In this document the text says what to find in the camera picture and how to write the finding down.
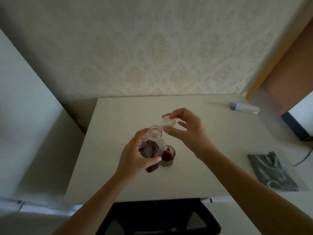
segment brown door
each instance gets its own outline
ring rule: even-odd
[[[281,106],[290,110],[313,91],[313,19],[270,73],[263,86]]]

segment folded towel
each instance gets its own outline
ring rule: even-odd
[[[257,178],[264,185],[284,191],[299,191],[299,186],[290,177],[274,152],[267,155],[249,154],[248,158]]]

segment patterned wall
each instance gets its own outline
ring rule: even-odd
[[[0,0],[0,22],[61,102],[241,93],[305,2]]]

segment glass of red liquid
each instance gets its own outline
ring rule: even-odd
[[[162,154],[162,160],[160,164],[163,167],[168,167],[173,165],[173,161],[175,158],[175,150],[170,145],[165,145],[163,154]]]

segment tabletop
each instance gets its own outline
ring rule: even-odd
[[[247,155],[274,151],[300,190],[308,190],[259,116],[230,110],[230,102],[248,104],[240,94],[99,98],[65,200],[85,203],[115,173],[120,154],[136,131],[159,125],[162,114],[183,107],[202,119],[214,145],[252,177],[256,175]],[[184,129],[178,124],[175,127]],[[173,165],[159,166],[152,173],[143,170],[120,193],[117,202],[229,195],[180,140],[166,133],[163,138],[176,151]]]

